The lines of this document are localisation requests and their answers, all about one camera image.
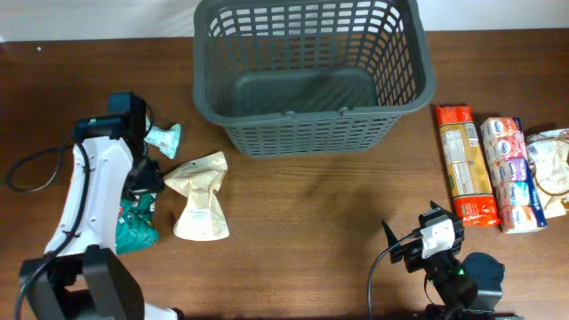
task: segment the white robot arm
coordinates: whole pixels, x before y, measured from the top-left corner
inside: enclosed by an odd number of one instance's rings
[[[140,287],[116,257],[121,196],[137,175],[146,173],[140,170],[145,161],[141,151],[146,103],[130,93],[113,94],[109,112],[114,115],[77,123],[65,209],[45,256],[22,265],[22,296],[38,319],[183,319],[178,309],[145,303]],[[88,289],[70,292],[66,287],[77,277],[85,279]]]

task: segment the wooden table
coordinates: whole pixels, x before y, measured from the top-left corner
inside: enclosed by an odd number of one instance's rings
[[[569,31],[429,33],[428,40],[437,73],[434,103],[470,102],[482,116],[519,116],[525,128],[569,127]],[[136,92],[154,108],[157,125],[182,126],[174,161],[150,150],[165,171],[217,150],[229,166],[219,193],[228,239],[197,243],[174,236],[186,199],[167,189],[156,205],[162,240],[121,257],[148,301],[188,316],[365,314],[368,269],[387,245],[381,221],[402,236],[418,226],[429,200],[451,207],[432,108],[403,116],[363,154],[252,160],[196,112],[192,75],[188,38],[5,45],[0,172],[60,144],[78,118],[104,114],[110,93]],[[3,319],[12,316],[21,262],[42,254],[59,221],[69,159],[43,192],[0,187]],[[18,179],[40,184],[53,164],[46,157]],[[467,228],[460,259],[487,252],[506,265],[499,310],[529,319],[569,317],[569,218],[549,222],[540,233],[513,236]],[[384,261],[374,278],[375,309],[423,310],[423,277]],[[429,294],[439,301],[433,288]]]

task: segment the gray plastic basket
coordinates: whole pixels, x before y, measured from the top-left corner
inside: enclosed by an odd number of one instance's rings
[[[248,156],[364,150],[435,93],[415,0],[204,0],[194,101]]]

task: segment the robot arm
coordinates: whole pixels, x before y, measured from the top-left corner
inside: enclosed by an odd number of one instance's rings
[[[462,263],[455,257],[464,241],[462,219],[431,202],[431,210],[419,217],[415,240],[402,245],[383,222],[391,263],[405,261],[409,273],[424,269],[426,281],[437,289],[444,306],[429,305],[425,319],[522,319],[496,316],[494,307],[501,299],[505,267],[493,257],[471,253]]]
[[[130,94],[109,98],[109,116],[80,120],[74,130],[74,171],[60,223],[45,247],[46,257],[24,261],[24,284],[68,238],[80,213],[84,184],[87,194],[75,236],[31,283],[27,298],[38,319],[157,319],[178,320],[177,309],[144,303],[139,285],[116,256],[116,222],[121,197],[164,188],[152,163],[142,155],[146,103]],[[89,179],[84,174],[85,159]],[[139,181],[150,181],[137,186]],[[88,289],[70,292],[78,276]]]

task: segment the packaged snack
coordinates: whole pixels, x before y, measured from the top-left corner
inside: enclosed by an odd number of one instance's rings
[[[490,165],[490,181],[493,187],[498,187],[502,182],[526,181],[527,164],[523,158],[498,161]]]
[[[470,106],[437,107],[454,209],[466,226],[500,224]]]
[[[482,139],[484,142],[494,140],[500,137],[506,137],[514,132],[521,132],[516,119],[507,117],[491,117],[488,118],[480,126],[482,131]]]
[[[174,234],[193,241],[220,240],[229,236],[228,224],[216,193],[228,163],[223,152],[188,161],[164,177],[166,186],[188,198],[174,225]]]
[[[548,226],[527,163],[521,128],[518,118],[490,118],[481,127],[502,230],[506,233],[530,232]]]
[[[501,228],[504,233],[539,231],[532,207],[526,205],[507,206],[500,209]]]
[[[532,134],[527,137],[527,144],[530,145],[532,142],[540,140],[569,140],[569,129],[558,129]]]
[[[135,200],[121,199],[116,224],[116,254],[145,249],[160,239],[152,226],[155,201],[156,194],[137,195]]]
[[[490,164],[500,160],[527,158],[525,152],[524,134],[514,132],[509,136],[488,140],[484,143],[486,157]]]
[[[146,117],[146,129],[148,130],[149,127],[150,120]],[[163,130],[153,125],[144,141],[157,146],[163,154],[170,159],[174,159],[180,144],[180,135],[181,126],[179,124],[173,125],[169,130]]]
[[[530,205],[530,190],[525,182],[504,182],[496,188],[498,207],[509,205]]]

